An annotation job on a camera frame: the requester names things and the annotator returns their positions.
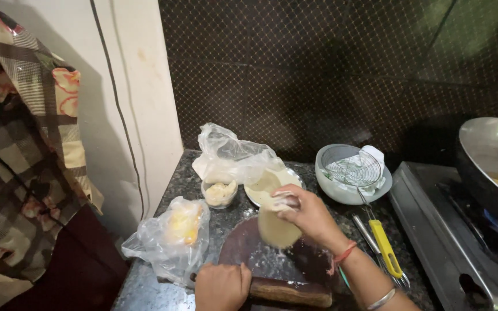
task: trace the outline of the checkered fabric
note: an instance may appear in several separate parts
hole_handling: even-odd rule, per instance
[[[0,12],[0,274],[35,281],[61,226],[102,196],[78,129],[80,73]]]

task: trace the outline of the forearm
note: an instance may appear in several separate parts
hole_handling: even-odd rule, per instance
[[[349,246],[349,240],[344,237],[332,243],[329,249],[335,256],[341,255]],[[368,307],[383,298],[391,289],[393,283],[389,276],[385,275],[377,265],[370,260],[367,254],[355,248],[340,267],[351,284],[351,291],[363,307]],[[419,310],[414,303],[401,291],[397,291],[379,311],[391,310]]]

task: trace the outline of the tile backsplash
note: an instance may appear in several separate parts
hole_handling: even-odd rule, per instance
[[[498,1],[159,0],[182,140],[213,122],[313,162],[330,143],[451,165],[498,117]]]

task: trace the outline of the silver bangle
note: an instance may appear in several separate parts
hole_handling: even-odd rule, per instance
[[[391,298],[393,298],[393,296],[395,296],[395,288],[391,289],[389,291],[389,293],[387,293],[382,299],[372,303],[370,306],[368,306],[368,308],[366,308],[366,310],[376,310],[378,309],[379,307],[383,306],[384,304],[386,304],[389,300],[391,300]]]

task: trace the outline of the dark countertop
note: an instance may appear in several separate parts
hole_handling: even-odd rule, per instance
[[[188,200],[202,199],[201,179],[191,168],[191,163],[199,156],[199,151],[186,150],[176,167],[176,171],[170,179],[170,183],[163,195],[155,216],[161,215],[172,199],[183,196]],[[296,162],[286,162],[286,166],[296,171],[307,185],[307,190],[318,194],[330,210],[335,221],[343,230],[345,235],[358,243],[359,248],[366,250],[370,255],[372,252],[366,241],[358,231],[352,220],[351,213],[361,215],[361,219],[368,219],[366,213],[358,206],[349,206],[337,203],[327,197],[319,190],[318,182],[314,173],[314,164],[301,164]],[[422,310],[430,311],[437,309],[434,307],[431,295],[431,286],[422,271],[419,260],[412,251],[407,249],[410,244],[405,243],[405,237],[401,235],[402,229],[394,221],[395,215],[391,203],[387,196],[372,202],[374,214],[379,219],[384,230],[391,241],[401,268],[411,282],[411,289],[407,295]],[[210,242],[209,248],[204,255],[204,261],[217,263],[220,248],[228,233],[241,220],[258,214],[256,208],[247,198],[243,187],[239,187],[238,194],[232,205],[223,210],[211,209],[210,219]],[[349,289],[343,286],[344,292],[349,293]],[[167,283],[164,280],[157,280],[150,263],[136,258],[130,268],[130,272],[122,286],[113,310],[195,310],[195,297],[193,291]]]

